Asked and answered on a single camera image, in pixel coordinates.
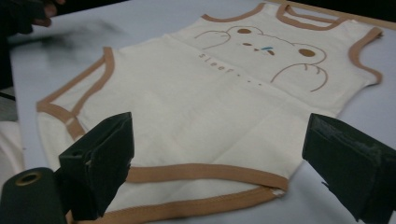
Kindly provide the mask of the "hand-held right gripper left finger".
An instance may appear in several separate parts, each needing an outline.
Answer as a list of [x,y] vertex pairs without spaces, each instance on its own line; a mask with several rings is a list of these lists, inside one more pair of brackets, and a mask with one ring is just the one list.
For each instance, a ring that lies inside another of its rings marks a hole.
[[128,175],[134,157],[132,114],[101,121],[59,156],[64,211],[75,220],[101,217]]

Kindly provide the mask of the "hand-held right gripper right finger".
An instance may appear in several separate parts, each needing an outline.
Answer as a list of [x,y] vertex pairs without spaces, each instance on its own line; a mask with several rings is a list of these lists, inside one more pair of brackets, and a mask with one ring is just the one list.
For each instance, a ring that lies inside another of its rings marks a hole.
[[312,114],[302,157],[339,202],[365,224],[396,211],[396,150],[339,119]]

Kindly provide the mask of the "cream sleeveless bodysuit tan trim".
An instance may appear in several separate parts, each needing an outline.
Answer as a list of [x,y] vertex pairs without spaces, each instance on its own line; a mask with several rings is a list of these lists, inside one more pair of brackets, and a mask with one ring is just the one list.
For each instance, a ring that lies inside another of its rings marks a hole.
[[37,104],[49,164],[103,119],[128,112],[135,155],[107,213],[74,224],[146,224],[282,196],[309,117],[337,116],[381,74],[361,50],[382,34],[346,18],[261,3],[175,33],[107,48]]

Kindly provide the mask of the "pale cloth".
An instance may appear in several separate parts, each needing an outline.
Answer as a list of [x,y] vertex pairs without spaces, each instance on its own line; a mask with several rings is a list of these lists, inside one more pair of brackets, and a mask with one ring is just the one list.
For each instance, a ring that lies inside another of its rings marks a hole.
[[24,169],[20,125],[16,121],[0,121],[0,189]]

